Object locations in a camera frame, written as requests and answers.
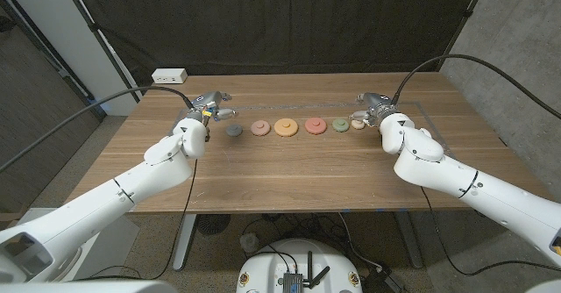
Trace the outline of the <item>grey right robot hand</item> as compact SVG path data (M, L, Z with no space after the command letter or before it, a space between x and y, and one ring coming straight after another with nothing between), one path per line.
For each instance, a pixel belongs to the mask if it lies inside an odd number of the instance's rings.
M356 101L364 104L365 111L355 111L350 116L351 121L364 122L368 126L379 126L382 120L391 114L399 113L392 99L377 93L362 93L357 96Z

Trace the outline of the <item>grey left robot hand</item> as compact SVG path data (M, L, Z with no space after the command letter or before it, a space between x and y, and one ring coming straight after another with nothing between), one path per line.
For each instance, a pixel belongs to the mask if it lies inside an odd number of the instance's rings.
M190 109L187 118L192 118L202 122L204 125L208 124L210 119L215 121L222 121L234 118L238 115L233 109L220 108L221 102L227 102L232 99L232 96L226 92L211 91L200 95L193 102L193 109Z

